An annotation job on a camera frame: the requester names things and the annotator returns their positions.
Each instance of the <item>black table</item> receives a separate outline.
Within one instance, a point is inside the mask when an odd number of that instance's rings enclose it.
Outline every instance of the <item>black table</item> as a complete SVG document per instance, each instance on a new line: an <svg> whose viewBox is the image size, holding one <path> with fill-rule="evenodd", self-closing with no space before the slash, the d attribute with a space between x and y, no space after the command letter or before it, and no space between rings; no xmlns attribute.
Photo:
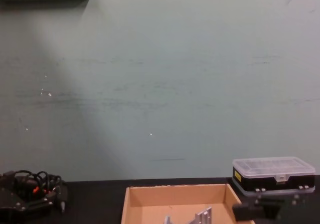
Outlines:
<svg viewBox="0 0 320 224"><path fill-rule="evenodd" d="M230 178L197 178L197 179L154 179L70 182L70 202L66 213L61 215L54 210L50 216L29 221L28 224L120 224L127 187L160 186L160 185L194 185L230 183ZM320 176L316 177L316 186L320 187ZM241 201L247 201L236 187L232 185ZM309 194L312 202L310 215L318 215L320 206L320 190Z"/></svg>

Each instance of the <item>cardboard box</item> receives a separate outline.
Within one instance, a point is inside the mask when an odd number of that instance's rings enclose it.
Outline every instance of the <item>cardboard box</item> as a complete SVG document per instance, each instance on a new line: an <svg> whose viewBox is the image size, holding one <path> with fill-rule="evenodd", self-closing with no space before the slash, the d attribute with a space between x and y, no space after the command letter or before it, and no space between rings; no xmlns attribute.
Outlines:
<svg viewBox="0 0 320 224"><path fill-rule="evenodd" d="M236 203L241 201L229 184L131 187L126 189L121 224L163 224L166 216L174 224L187 224L208 207L212 224L236 224Z"/></svg>

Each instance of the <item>pale green painted wall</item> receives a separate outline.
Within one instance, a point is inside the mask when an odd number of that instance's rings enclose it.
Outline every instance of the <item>pale green painted wall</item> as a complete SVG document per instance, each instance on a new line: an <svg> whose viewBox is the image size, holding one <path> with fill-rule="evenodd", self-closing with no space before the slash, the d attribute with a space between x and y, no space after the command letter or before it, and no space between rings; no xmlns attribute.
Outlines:
<svg viewBox="0 0 320 224"><path fill-rule="evenodd" d="M6 5L0 172L219 177L267 156L320 170L319 27L320 0Z"/></svg>

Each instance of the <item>plastic storage box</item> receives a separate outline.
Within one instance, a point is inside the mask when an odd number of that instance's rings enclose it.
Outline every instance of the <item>plastic storage box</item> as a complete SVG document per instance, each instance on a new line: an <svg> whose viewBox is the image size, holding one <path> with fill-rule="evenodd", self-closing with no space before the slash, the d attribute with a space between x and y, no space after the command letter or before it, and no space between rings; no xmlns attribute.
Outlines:
<svg viewBox="0 0 320 224"><path fill-rule="evenodd" d="M235 159L232 164L232 180L246 196L315 190L315 168L296 157Z"/></svg>

